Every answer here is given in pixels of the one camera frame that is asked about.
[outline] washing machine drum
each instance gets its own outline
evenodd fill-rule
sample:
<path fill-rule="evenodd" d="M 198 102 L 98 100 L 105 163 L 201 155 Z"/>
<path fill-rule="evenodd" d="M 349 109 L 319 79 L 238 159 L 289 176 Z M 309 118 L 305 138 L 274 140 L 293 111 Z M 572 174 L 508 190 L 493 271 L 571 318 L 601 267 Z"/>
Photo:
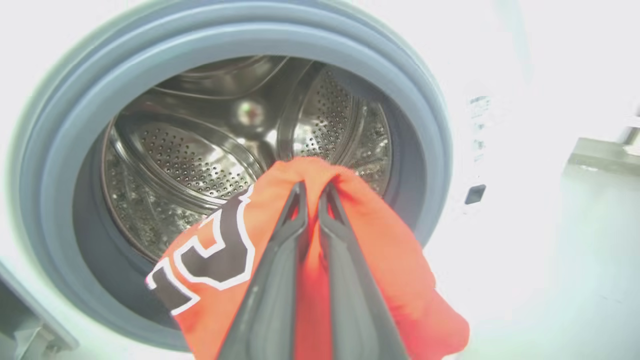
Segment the washing machine drum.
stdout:
<path fill-rule="evenodd" d="M 276 161 L 352 169 L 424 245 L 451 145 L 420 64 L 379 24 L 330 4 L 178 2 L 125 14 L 69 54 L 26 113 L 19 199 L 31 246 L 80 310 L 180 350 L 145 276 L 178 234 Z"/>

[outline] white outline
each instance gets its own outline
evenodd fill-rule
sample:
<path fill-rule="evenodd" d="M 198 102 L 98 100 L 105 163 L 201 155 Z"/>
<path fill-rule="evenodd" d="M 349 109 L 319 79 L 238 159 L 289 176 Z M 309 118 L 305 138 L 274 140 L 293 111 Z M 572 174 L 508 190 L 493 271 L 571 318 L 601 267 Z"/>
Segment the white outline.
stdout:
<path fill-rule="evenodd" d="M 184 266 L 184 263 L 182 262 L 182 254 L 184 254 L 191 247 L 193 247 L 203 258 L 208 258 L 214 253 L 225 248 L 226 246 L 225 241 L 222 238 L 222 235 L 220 233 L 220 218 L 222 216 L 222 208 L 221 208 L 210 216 L 210 218 L 214 220 L 213 236 L 214 236 L 214 239 L 216 240 L 216 243 L 214 245 L 212 245 L 208 249 L 205 249 L 200 243 L 200 240 L 198 239 L 198 237 L 194 236 L 173 253 L 173 262 L 175 263 L 175 267 L 178 268 L 178 271 L 188 281 L 201 282 L 203 284 L 210 285 L 218 290 L 224 290 L 232 286 L 242 284 L 243 282 L 251 278 L 251 271 L 253 270 L 253 259 L 255 257 L 255 247 L 253 247 L 253 243 L 249 239 L 249 235 L 247 234 L 246 227 L 244 225 L 244 207 L 251 202 L 251 199 L 249 199 L 249 196 L 251 196 L 252 193 L 253 193 L 253 185 L 249 186 L 249 188 L 246 191 L 246 194 L 238 198 L 241 200 L 241 203 L 240 205 L 238 205 L 238 210 L 236 215 L 238 233 L 240 234 L 240 239 L 244 243 L 244 246 L 246 247 L 246 250 L 247 250 L 244 272 L 242 272 L 238 276 L 232 277 L 231 279 L 225 280 L 223 282 L 219 282 L 219 281 L 215 281 L 214 279 L 211 279 L 210 277 L 191 275 L 191 273 L 189 273 L 189 270 L 187 270 L 187 268 Z"/>
<path fill-rule="evenodd" d="M 194 306 L 198 301 L 200 301 L 200 297 L 198 296 L 198 294 L 187 289 L 187 287 L 184 286 L 180 281 L 178 281 L 178 278 L 175 277 L 175 275 L 173 274 L 173 271 L 171 270 L 171 265 L 169 264 L 169 258 L 164 258 L 160 260 L 160 262 L 158 262 L 156 267 L 154 267 L 153 271 L 151 271 L 151 273 L 147 275 L 147 278 L 145 279 L 145 283 L 147 284 L 147 287 L 150 290 L 153 290 L 157 287 L 157 284 L 154 281 L 153 275 L 156 271 L 160 270 L 161 268 L 164 269 L 164 274 L 166 275 L 166 278 L 169 280 L 169 282 L 172 283 L 173 286 L 176 289 L 178 289 L 181 293 L 191 298 L 191 300 L 189 300 L 186 304 L 176 307 L 175 309 L 172 309 L 171 315 L 173 316 L 178 315 L 179 313 L 185 311 L 186 309 L 189 309 L 191 306 Z"/>

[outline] stainless steel drum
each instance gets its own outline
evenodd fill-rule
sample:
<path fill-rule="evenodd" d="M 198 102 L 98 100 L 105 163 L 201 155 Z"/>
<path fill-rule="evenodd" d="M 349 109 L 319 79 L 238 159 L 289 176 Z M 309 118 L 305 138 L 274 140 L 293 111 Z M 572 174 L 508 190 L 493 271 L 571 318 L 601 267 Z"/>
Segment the stainless steel drum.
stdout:
<path fill-rule="evenodd" d="M 206 65 L 177 78 L 207 81 L 220 69 L 263 58 Z M 351 94 L 322 63 L 291 58 L 277 68 L 232 97 L 151 89 L 112 121 L 103 192 L 123 235 L 149 260 L 277 160 L 317 156 L 352 168 L 384 194 L 392 144 L 380 104 Z"/>

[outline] orange fabric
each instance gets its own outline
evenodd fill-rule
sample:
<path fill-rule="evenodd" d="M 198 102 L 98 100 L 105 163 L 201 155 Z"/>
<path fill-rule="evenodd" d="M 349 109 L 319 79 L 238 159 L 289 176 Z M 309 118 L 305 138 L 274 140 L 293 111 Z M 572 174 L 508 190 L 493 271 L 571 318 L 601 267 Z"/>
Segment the orange fabric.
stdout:
<path fill-rule="evenodd" d="M 312 238 L 298 281 L 296 359 L 331 359 L 328 273 L 323 263 L 317 226 L 317 205 L 332 181 L 358 238 L 362 252 L 396 322 L 412 359 L 441 359 L 461 351 L 468 341 L 468 325 L 435 291 L 435 279 L 420 244 L 404 222 L 362 179 L 349 169 L 316 158 L 278 162 L 256 183 L 244 209 L 246 232 L 255 247 L 253 271 L 271 236 L 294 184 L 305 181 Z M 175 319 L 198 360 L 214 359 L 233 322 L 250 283 L 225 290 L 192 283 L 176 269 L 173 253 L 197 235 L 203 247 L 216 240 L 198 224 L 182 233 L 166 251 L 176 278 L 200 296 Z"/>

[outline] orange shirt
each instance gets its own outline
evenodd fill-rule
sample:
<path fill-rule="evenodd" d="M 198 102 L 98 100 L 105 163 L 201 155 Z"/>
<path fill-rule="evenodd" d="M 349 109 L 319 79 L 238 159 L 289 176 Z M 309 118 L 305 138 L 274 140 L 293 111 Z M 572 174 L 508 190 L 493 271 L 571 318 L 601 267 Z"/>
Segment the orange shirt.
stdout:
<path fill-rule="evenodd" d="M 467 344 L 467 322 L 435 291 L 422 248 L 404 222 L 351 170 L 316 158 L 278 162 L 251 188 L 182 233 L 147 284 L 168 306 L 198 360 L 215 359 L 294 184 L 304 181 L 310 247 L 297 283 L 296 359 L 332 358 L 328 271 L 318 200 L 333 182 L 371 273 L 412 359 Z"/>

